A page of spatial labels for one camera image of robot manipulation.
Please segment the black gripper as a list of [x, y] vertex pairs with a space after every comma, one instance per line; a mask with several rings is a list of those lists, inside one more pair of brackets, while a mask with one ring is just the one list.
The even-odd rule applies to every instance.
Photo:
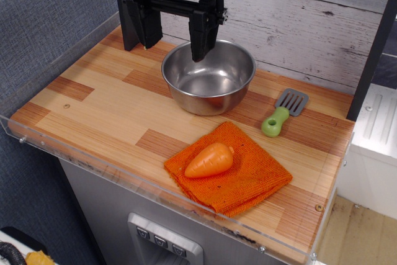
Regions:
[[224, 0], [123, 0], [140, 43], [149, 49], [163, 37], [161, 13], [189, 17], [190, 47], [195, 62], [214, 48], [218, 26], [227, 20]]

